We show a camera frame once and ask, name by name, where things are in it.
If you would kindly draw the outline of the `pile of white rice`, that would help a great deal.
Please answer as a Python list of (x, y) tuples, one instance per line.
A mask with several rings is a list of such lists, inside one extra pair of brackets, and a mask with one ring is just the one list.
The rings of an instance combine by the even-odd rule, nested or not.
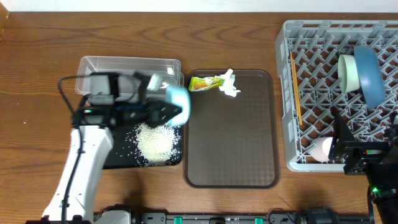
[(181, 161), (180, 127), (135, 125), (124, 137), (122, 149), (134, 167), (172, 166)]

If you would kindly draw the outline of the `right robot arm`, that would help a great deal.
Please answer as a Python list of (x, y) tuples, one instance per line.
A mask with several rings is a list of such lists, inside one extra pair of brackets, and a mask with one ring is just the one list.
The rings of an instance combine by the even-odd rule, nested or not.
[(380, 142), (359, 142), (342, 116), (333, 113), (333, 139), (328, 158), (345, 160), (345, 175), (365, 175), (369, 186), (369, 222), (375, 222), (377, 207), (383, 223), (397, 223), (397, 112), (389, 115), (391, 124)]

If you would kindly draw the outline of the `pink small cup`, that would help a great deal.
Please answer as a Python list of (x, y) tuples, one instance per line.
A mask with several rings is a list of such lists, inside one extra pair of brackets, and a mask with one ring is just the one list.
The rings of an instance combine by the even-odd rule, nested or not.
[(332, 144), (332, 137), (316, 138), (312, 141), (310, 155), (318, 162), (328, 162), (329, 152)]

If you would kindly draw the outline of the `dark blue large bowl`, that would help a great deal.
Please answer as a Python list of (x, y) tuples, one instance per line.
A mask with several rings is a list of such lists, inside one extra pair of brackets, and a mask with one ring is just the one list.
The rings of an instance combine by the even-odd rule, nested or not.
[(386, 98), (386, 89), (374, 49), (367, 45), (354, 46), (354, 59), (366, 104), (377, 108)]

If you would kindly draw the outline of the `light blue rice bowl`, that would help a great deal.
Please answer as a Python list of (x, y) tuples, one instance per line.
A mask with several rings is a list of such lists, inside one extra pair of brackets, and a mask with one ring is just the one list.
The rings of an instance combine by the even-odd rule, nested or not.
[(170, 127), (184, 125), (189, 119), (191, 110), (188, 90), (184, 86), (169, 85), (166, 88), (165, 100), (182, 109), (182, 112), (169, 120), (167, 125)]

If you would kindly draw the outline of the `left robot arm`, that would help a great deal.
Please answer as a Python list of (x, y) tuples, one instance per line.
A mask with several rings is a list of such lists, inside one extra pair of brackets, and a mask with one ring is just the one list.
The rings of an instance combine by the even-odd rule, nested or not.
[(71, 112), (70, 149), (57, 190), (38, 223), (132, 223), (135, 219), (132, 210), (120, 205), (94, 219), (95, 195), (114, 146), (114, 133), (141, 123), (151, 128), (181, 126), (190, 116), (190, 96), (185, 87), (169, 85), (164, 100), (147, 98), (147, 91), (158, 90), (162, 82), (155, 75), (136, 71), (126, 75), (133, 92), (123, 98), (119, 92), (121, 77), (118, 72), (89, 74), (89, 79), (104, 81), (107, 86), (97, 94), (85, 95), (77, 109), (60, 92)]

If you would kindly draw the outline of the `white tissue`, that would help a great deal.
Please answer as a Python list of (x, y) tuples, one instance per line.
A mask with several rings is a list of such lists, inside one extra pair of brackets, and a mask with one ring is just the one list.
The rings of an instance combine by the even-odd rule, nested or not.
[(225, 95), (236, 97), (241, 90), (238, 90), (234, 86), (235, 75), (233, 74), (233, 69), (228, 69), (226, 73), (219, 75), (218, 78), (223, 80), (223, 83), (218, 87), (220, 91), (223, 91)]

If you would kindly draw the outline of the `wooden chopstick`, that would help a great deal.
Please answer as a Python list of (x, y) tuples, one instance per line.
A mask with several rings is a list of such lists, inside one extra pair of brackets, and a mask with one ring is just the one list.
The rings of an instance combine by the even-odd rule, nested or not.
[(295, 99), (295, 107), (296, 107), (296, 114), (298, 117), (299, 125), (302, 125), (302, 114), (301, 114), (301, 107), (300, 107), (300, 95), (299, 95), (299, 86), (297, 82), (297, 71), (295, 67), (295, 60), (293, 58), (292, 53), (290, 53), (290, 60), (291, 60), (291, 69), (292, 69), (292, 82), (294, 86), (294, 99)]

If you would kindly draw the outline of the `mint green small bowl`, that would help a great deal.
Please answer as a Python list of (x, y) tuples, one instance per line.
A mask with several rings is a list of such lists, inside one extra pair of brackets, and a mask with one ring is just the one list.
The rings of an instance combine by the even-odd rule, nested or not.
[(338, 59), (338, 78), (342, 93), (360, 89), (359, 75), (353, 55), (340, 55)]

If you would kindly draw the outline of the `yellow green snack wrapper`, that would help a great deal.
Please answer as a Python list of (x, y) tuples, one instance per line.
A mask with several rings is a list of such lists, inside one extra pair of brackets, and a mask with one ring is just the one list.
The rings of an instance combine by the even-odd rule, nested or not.
[(212, 88), (222, 86), (224, 83), (223, 78), (218, 77), (192, 77), (188, 86), (189, 91), (205, 91)]

